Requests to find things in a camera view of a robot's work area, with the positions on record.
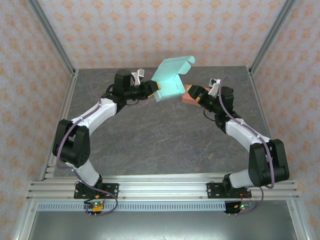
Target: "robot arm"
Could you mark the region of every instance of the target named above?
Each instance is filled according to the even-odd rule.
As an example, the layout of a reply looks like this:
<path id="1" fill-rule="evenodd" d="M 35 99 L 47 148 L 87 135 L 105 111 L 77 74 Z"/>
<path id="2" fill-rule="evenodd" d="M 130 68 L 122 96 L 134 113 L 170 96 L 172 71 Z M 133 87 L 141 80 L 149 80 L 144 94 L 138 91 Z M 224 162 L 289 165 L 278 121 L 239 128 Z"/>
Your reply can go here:
<path id="1" fill-rule="evenodd" d="M 254 134 L 243 119 L 234 111 L 234 90 L 230 87 L 221 87 L 222 103 L 231 119 L 221 106 L 218 98 L 220 80 L 214 79 L 212 88 L 207 91 L 201 86 L 192 85 L 188 89 L 189 95 L 198 101 L 198 104 L 215 114 L 214 121 L 224 133 L 235 138 L 248 152 L 248 169 L 228 174 L 224 177 L 225 191 L 232 195 L 234 189 L 250 186 L 266 186 L 272 182 L 270 165 L 267 162 L 266 149 L 262 140 L 266 143 L 272 157 L 274 181 L 285 181 L 289 178 L 289 168 L 284 144 L 279 139 L 270 139 L 261 134 Z"/>
<path id="2" fill-rule="evenodd" d="M 105 120 L 117 114 L 127 100 L 145 100 L 159 89 L 155 81 L 140 82 L 144 70 L 130 72 L 118 70 L 114 77 L 114 84 L 107 89 L 100 101 L 82 115 L 72 119 L 63 119 L 58 123 L 52 153 L 54 156 L 61 151 L 60 160 L 73 168 L 77 175 L 89 186 L 102 189 L 102 177 L 93 168 L 90 160 L 90 135 Z M 73 127 L 64 144 L 63 138 Z"/>

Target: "gray marble table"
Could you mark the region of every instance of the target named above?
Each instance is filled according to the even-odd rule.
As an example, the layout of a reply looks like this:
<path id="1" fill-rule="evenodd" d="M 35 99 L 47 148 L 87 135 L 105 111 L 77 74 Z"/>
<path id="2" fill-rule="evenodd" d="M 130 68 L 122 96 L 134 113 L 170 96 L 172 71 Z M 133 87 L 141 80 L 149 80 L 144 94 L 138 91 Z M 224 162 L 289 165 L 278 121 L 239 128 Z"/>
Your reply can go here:
<path id="1" fill-rule="evenodd" d="M 116 69 L 79 71 L 68 119 L 79 116 L 97 99 L 90 82 L 98 73 Z M 149 80 L 156 68 L 145 68 Z M 266 135 L 247 69 L 244 66 L 192 67 L 181 75 L 184 84 L 207 87 L 210 78 L 228 74 L 224 85 L 234 89 L 234 109 L 254 129 Z M 93 87 L 101 96 L 114 81 L 114 73 L 97 77 Z M 235 172 L 248 167 L 248 152 L 232 137 L 206 119 L 200 106 L 181 98 L 156 102 L 153 97 L 125 106 L 91 135 L 90 160 L 101 175 L 145 175 Z M 54 176 L 72 176 L 56 169 Z"/>

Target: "black mounting plate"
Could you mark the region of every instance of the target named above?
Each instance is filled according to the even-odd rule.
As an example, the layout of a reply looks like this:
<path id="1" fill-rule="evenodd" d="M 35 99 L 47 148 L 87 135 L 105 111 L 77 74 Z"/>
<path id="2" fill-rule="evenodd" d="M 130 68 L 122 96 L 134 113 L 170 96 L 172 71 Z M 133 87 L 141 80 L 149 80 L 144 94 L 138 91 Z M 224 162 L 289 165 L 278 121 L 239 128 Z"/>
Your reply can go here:
<path id="1" fill-rule="evenodd" d="M 234 188 L 232 196 L 230 196 L 227 195 L 222 182 L 209 182 L 206 184 L 206 193 L 208 195 L 208 199 L 240 199 L 240 192 L 249 195 L 251 198 L 251 191 L 248 191 L 246 187 Z"/>
<path id="2" fill-rule="evenodd" d="M 102 190 L 107 191 L 113 194 L 116 198 L 118 198 L 119 183 L 103 183 Z M 75 190 L 73 195 L 74 199 L 93 199 L 95 198 L 96 195 L 97 195 L 97 192 L 95 190 L 92 190 L 91 188 L 87 187 L 81 182 L 78 182 L 75 185 Z M 114 198 L 110 195 L 102 194 L 99 197 L 99 199 L 114 199 Z"/>

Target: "light blue box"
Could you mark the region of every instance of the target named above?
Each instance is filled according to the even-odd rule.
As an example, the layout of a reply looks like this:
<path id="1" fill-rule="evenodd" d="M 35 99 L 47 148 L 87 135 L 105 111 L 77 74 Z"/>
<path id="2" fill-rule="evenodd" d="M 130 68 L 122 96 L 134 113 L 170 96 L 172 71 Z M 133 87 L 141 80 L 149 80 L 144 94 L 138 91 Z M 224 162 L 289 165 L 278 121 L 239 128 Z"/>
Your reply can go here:
<path id="1" fill-rule="evenodd" d="M 193 56 L 181 56 L 163 60 L 151 80 L 159 83 L 160 89 L 153 95 L 157 102 L 176 98 L 185 94 L 185 87 L 179 74 L 186 74 L 190 63 L 196 62 Z"/>

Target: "wall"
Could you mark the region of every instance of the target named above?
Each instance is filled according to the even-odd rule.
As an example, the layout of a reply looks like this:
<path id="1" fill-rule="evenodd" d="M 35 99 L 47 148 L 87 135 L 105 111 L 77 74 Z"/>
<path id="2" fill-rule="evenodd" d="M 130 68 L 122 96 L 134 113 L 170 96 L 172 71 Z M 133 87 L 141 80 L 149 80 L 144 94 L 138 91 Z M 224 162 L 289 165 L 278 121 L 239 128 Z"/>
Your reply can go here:
<path id="1" fill-rule="evenodd" d="M 299 0 L 255 75 L 273 137 L 320 236 L 320 4 Z"/>
<path id="2" fill-rule="evenodd" d="M 70 75 L 26 0 L 0 2 L 0 232 L 12 239 Z"/>
<path id="3" fill-rule="evenodd" d="M 285 0 L 40 0 L 75 68 L 250 66 Z"/>

